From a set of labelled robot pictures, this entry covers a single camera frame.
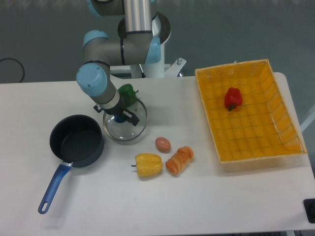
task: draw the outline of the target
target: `black pan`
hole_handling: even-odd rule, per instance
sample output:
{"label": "black pan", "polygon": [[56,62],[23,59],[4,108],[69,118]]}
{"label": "black pan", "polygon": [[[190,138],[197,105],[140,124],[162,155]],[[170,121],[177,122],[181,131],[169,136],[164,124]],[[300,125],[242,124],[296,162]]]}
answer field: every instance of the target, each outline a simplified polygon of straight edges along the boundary
{"label": "black pan", "polygon": [[45,214],[61,180],[71,167],[85,167],[102,154],[104,140],[98,123],[85,115],[74,115],[61,120],[50,135],[50,148],[63,162],[58,166],[38,207]]}

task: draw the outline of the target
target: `green bell pepper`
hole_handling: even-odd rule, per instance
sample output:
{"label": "green bell pepper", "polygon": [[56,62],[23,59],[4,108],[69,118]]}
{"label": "green bell pepper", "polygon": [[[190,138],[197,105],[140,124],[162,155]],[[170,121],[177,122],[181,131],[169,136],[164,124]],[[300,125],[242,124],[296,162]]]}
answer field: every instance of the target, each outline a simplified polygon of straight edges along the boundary
{"label": "green bell pepper", "polygon": [[120,96],[123,97],[126,107],[131,106],[132,104],[134,104],[137,101],[136,99],[133,99],[133,98],[137,97],[136,93],[138,91],[134,91],[131,84],[125,84],[125,85],[121,86],[118,89],[118,92],[119,92]]}

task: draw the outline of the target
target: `yellow bell pepper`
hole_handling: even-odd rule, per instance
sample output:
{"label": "yellow bell pepper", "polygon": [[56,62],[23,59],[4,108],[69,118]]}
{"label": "yellow bell pepper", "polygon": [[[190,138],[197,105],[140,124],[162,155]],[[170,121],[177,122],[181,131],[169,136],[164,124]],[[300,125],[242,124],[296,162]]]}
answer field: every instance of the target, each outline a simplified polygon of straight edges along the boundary
{"label": "yellow bell pepper", "polygon": [[151,153],[136,155],[137,174],[140,178],[153,176],[162,170],[162,159],[160,156]]}

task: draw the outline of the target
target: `toy pepper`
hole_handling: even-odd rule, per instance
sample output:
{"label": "toy pepper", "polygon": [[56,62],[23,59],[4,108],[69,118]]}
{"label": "toy pepper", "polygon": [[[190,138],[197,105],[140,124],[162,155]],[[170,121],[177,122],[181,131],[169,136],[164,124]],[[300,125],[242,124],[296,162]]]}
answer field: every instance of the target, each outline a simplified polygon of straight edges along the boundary
{"label": "toy pepper", "polygon": [[162,159],[159,155],[151,153],[141,153],[136,155],[137,174],[140,178],[155,175],[162,170]]}
{"label": "toy pepper", "polygon": [[228,111],[232,111],[237,106],[241,106],[243,103],[241,92],[238,88],[229,88],[224,98],[224,105],[228,108]]}
{"label": "toy pepper", "polygon": [[125,106],[129,107],[134,104],[137,100],[133,99],[136,97],[138,91],[134,91],[131,84],[125,84],[118,89],[120,96],[124,97]]}

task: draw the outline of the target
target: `black cable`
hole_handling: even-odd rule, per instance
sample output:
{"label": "black cable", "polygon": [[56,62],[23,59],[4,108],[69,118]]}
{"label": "black cable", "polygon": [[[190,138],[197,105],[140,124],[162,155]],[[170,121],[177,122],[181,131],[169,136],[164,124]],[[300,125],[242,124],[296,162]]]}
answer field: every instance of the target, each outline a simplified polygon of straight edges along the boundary
{"label": "black cable", "polygon": [[23,70],[23,75],[22,75],[22,78],[20,79],[19,83],[24,79],[24,76],[25,76],[25,70],[24,70],[24,66],[22,65],[22,63],[20,63],[18,60],[14,59],[14,58],[3,58],[3,59],[0,59],[0,62],[3,61],[3,60],[14,60],[16,61],[17,63],[20,64],[22,70]]}
{"label": "black cable", "polygon": [[142,66],[141,66],[141,64],[139,64],[139,69],[140,69],[140,73],[141,73],[141,76],[142,76],[142,78],[144,79],[144,78],[147,78],[147,76],[144,74],[144,72],[143,72],[143,69],[142,69]]}

